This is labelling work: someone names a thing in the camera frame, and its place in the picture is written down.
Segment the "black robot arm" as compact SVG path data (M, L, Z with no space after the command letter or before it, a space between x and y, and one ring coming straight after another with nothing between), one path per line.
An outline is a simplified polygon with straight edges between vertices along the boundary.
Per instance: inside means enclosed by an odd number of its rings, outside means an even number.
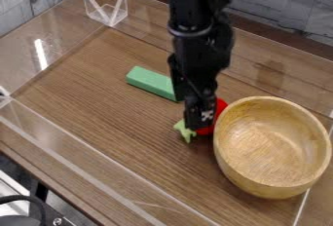
M185 103L183 120L195 131L214 124L217 75L229 67L234 30L225 8L230 0L167 0L167 58L175 99Z

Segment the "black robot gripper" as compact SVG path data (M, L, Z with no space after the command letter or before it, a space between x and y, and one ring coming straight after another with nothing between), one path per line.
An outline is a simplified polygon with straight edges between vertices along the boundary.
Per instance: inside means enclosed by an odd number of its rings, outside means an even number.
M167 58L170 79L175 100L185 99L185 125L191 131L214 123L215 77L230 64L233 45L229 25L215 26L205 36L173 38L174 52Z

